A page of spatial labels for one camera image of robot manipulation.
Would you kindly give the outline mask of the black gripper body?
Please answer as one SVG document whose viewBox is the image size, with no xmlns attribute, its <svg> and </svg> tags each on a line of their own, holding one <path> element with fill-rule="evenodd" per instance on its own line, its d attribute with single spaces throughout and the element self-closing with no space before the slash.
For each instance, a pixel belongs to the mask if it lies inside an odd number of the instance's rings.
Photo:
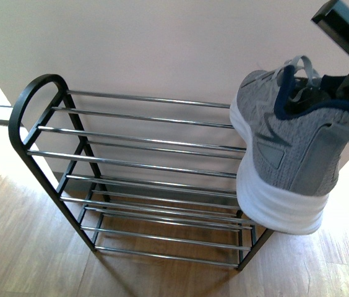
<svg viewBox="0 0 349 297">
<path fill-rule="evenodd" d="M 349 55 L 349 7 L 343 1 L 326 2 L 311 21 Z"/>
</svg>

